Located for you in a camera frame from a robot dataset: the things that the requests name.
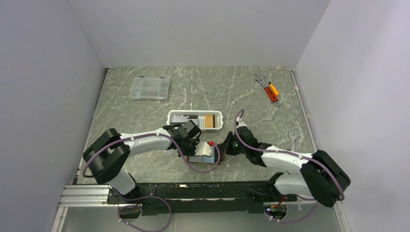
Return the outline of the gold credit card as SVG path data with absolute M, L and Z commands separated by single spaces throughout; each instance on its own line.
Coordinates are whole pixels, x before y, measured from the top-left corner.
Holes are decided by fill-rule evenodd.
M 206 128 L 216 128 L 217 125 L 217 116 L 208 114 L 205 116 L 205 127 Z

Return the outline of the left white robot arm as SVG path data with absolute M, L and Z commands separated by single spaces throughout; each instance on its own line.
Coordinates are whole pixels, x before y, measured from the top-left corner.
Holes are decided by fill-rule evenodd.
M 126 160 L 138 154 L 156 150 L 176 150 L 179 156 L 194 155 L 201 129 L 191 120 L 184 124 L 165 125 L 157 130 L 126 134 L 107 129 L 90 145 L 82 157 L 87 164 L 85 178 L 115 188 L 127 203 L 138 199 L 139 187 L 135 179 L 123 170 Z

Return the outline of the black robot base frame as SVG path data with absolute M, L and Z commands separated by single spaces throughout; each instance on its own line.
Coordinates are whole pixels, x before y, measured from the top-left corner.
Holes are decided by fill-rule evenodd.
M 267 181 L 139 183 L 137 195 L 121 198 L 110 189 L 108 205 L 137 203 L 143 216 L 172 213 L 262 213 L 265 206 L 295 202 L 295 195 L 279 197 Z

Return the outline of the white plastic basket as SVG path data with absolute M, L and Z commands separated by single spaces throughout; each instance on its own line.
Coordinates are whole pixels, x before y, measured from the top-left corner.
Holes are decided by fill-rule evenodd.
M 171 110 L 166 124 L 183 124 L 189 120 L 203 131 L 218 131 L 223 127 L 222 112 L 211 110 Z

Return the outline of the clear plastic card sleeve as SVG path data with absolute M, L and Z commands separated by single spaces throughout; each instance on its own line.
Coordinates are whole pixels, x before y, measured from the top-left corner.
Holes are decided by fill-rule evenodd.
M 175 153 L 175 150 L 165 150 L 164 151 L 164 154 L 168 157 L 168 156 L 170 156 L 170 155 L 172 155 L 172 154 L 174 154 Z

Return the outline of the white striped card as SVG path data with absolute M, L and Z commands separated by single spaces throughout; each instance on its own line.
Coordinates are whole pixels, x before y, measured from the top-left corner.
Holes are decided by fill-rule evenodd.
M 185 124 L 188 121 L 192 121 L 195 125 L 199 125 L 199 119 L 197 116 L 172 116 L 170 119 L 170 125 Z

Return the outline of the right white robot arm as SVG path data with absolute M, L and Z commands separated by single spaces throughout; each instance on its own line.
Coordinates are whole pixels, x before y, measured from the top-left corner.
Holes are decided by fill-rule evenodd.
M 273 201 L 284 195 L 309 196 L 323 206 L 333 207 L 344 199 L 351 184 L 349 176 L 323 151 L 294 153 L 259 142 L 253 133 L 241 126 L 228 133 L 218 145 L 226 155 L 243 154 L 254 165 L 279 168 L 266 183 L 266 194 Z

